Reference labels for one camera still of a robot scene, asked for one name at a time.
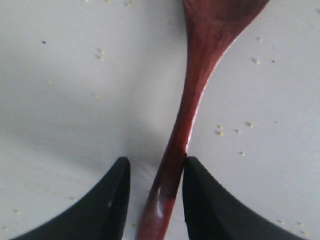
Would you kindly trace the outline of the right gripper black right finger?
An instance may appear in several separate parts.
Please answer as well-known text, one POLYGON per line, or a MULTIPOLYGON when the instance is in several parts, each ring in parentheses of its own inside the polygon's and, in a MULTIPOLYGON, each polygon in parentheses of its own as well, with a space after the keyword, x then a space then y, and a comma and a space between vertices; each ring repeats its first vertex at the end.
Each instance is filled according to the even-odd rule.
POLYGON ((196 157, 184 166, 183 209, 191 240, 298 240, 231 195, 196 157))

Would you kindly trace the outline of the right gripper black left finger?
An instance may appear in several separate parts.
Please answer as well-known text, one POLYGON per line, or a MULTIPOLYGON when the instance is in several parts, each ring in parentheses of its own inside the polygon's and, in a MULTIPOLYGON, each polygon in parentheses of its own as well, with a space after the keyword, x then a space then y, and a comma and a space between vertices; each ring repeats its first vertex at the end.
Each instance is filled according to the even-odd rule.
POLYGON ((19 240, 121 240, 129 209, 131 164, 120 157, 80 201, 19 240))

